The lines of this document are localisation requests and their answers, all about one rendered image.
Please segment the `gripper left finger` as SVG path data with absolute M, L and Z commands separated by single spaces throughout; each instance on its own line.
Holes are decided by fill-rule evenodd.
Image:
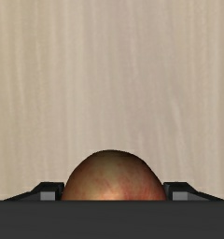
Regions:
M 32 190 L 7 198 L 8 201 L 60 201 L 63 182 L 40 182 Z

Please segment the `red apple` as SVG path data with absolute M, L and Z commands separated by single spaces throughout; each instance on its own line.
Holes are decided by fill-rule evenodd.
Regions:
M 165 201 L 164 188 L 137 156 L 119 150 L 90 155 L 69 176 L 63 201 Z

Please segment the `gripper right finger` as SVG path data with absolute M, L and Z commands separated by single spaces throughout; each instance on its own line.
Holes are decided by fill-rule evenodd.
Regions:
M 164 182 L 163 187 L 170 201 L 221 201 L 221 198 L 197 191 L 187 182 Z

